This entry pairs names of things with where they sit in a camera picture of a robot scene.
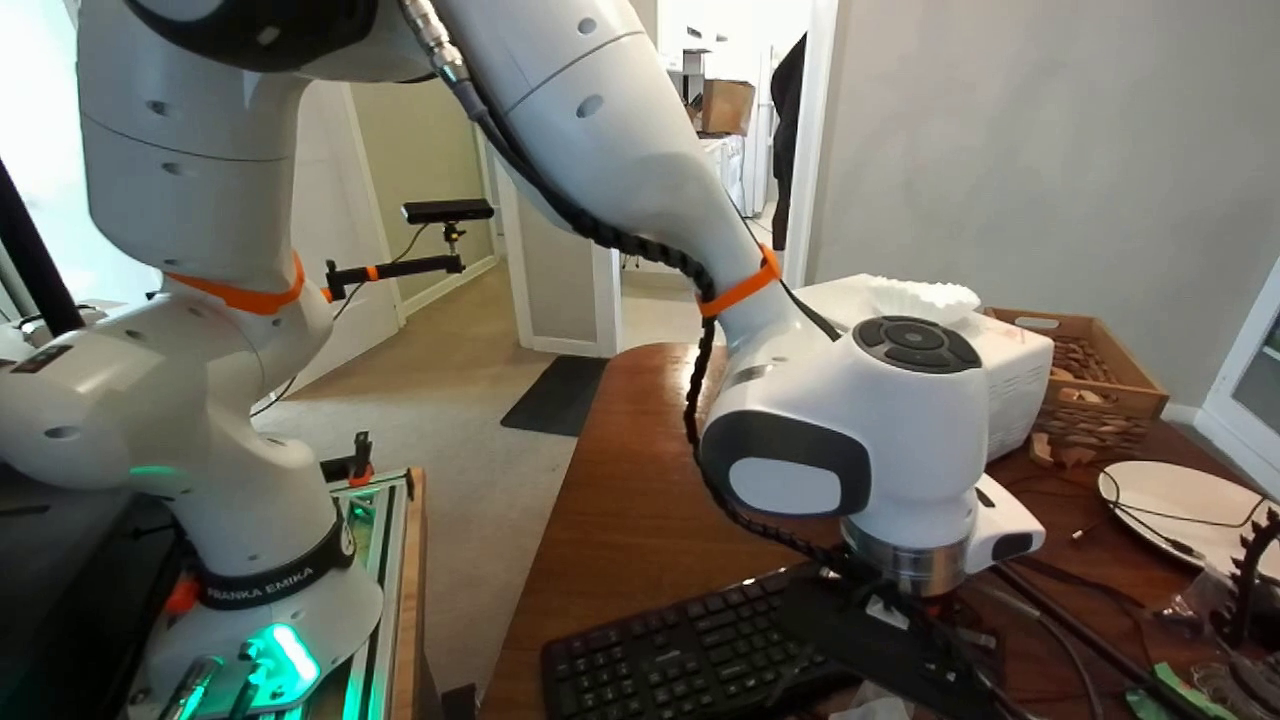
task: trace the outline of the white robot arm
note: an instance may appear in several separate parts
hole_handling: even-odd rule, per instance
[[[225,716],[251,671],[239,647],[287,626],[316,667],[252,708],[294,706],[378,623],[380,591],[351,566],[315,456],[248,419],[332,327],[288,238],[312,78],[436,73],[571,227],[681,268],[704,300],[744,295],[716,316],[730,368],[699,450],[744,524],[730,505],[842,516],[855,553],[918,594],[1039,544],[983,479],[977,355],[911,319],[833,333],[768,275],[625,0],[84,0],[79,28],[93,220],[165,283],[0,372],[0,456],[54,484],[168,501],[204,591],[148,644],[156,697],[201,660],[212,680],[196,716]]]

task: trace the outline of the black strap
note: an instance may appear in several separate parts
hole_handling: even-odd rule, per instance
[[[337,503],[334,515],[333,527],[315,547],[297,560],[265,573],[228,577],[219,575],[200,564],[196,570],[200,603],[214,610],[257,607],[306,589],[329,570],[351,568],[356,560],[356,542]]]

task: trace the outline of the white plate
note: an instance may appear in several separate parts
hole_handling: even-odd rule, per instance
[[[1201,523],[1188,523],[1171,518],[1161,518],[1144,510],[1155,510],[1169,515],[1184,518],[1197,518],[1219,523],[1239,523],[1244,514],[1258,501],[1258,493],[1240,487],[1233,482],[1224,480],[1217,475],[1170,465],[1169,462],[1151,462],[1135,460],[1129,462],[1116,462],[1107,466],[1107,473],[1115,478],[1115,483],[1098,473],[1098,492],[1110,501],[1116,500],[1116,486],[1120,488],[1120,502],[1134,507],[1116,509],[1107,505],[1121,523],[1129,525],[1151,544],[1169,553],[1171,557],[1194,565],[1203,566],[1198,557],[1190,557],[1178,552],[1167,542],[1142,527],[1134,516],[1151,525],[1152,529],[1169,536],[1179,542],[1184,542],[1201,553],[1204,560],[1222,573],[1230,573],[1234,568],[1231,557],[1244,557],[1240,547],[1240,536],[1252,537],[1253,532],[1248,523],[1243,528],[1220,528]],[[1263,502],[1253,514],[1253,519],[1260,523],[1267,521],[1267,507],[1274,507],[1271,502]],[[1280,579],[1280,552],[1268,550],[1262,556],[1258,569],[1271,579]]]

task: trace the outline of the wooden crate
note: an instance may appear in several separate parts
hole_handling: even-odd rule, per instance
[[[997,320],[1053,338],[1053,366],[1034,432],[1057,447],[1133,456],[1160,418],[1169,393],[1138,365],[1106,324],[1088,315],[987,307]]]

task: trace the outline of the tabletop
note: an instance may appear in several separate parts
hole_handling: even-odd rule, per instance
[[[710,502],[680,419],[695,354],[694,346],[652,345],[609,363],[485,692],[481,720],[544,716],[539,653],[550,639],[803,560],[739,529]],[[723,365],[718,351],[708,387],[717,387]],[[1142,457],[1238,482],[1229,468],[1165,423],[1152,427]],[[987,471],[1044,524],[1047,539],[1036,559],[1120,588],[1147,607],[1162,606],[1194,579],[1194,570],[1110,516],[1096,491],[1096,471],[1043,470],[1023,451]],[[833,519],[776,524],[827,544],[840,539]],[[1073,541],[1071,533],[1082,528],[1089,529]],[[1208,643],[1176,635],[1146,614],[1124,612],[1092,589],[1023,575],[1139,665],[1149,655],[1189,678],[1192,665],[1215,656]],[[986,574],[969,583],[998,584]],[[980,593],[963,596],[977,596],[972,605],[1004,642],[1005,688],[1015,701],[1046,717],[1087,716],[1073,666],[1042,629]],[[1128,714],[1124,679],[1080,652],[1107,715]]]

